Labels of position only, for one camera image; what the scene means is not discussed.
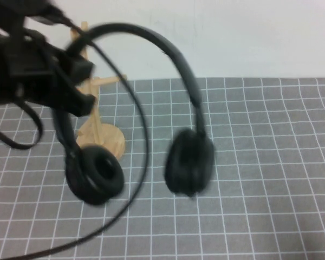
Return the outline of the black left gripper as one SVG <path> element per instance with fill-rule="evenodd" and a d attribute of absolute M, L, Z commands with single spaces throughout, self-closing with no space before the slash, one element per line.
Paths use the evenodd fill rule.
<path fill-rule="evenodd" d="M 58 49 L 56 58 L 62 70 L 54 71 L 50 50 L 53 47 L 36 30 L 24 29 L 17 42 L 0 34 L 0 105 L 21 99 L 77 117 L 90 114 L 95 97 L 83 94 L 75 85 L 90 78 L 94 63 Z"/>

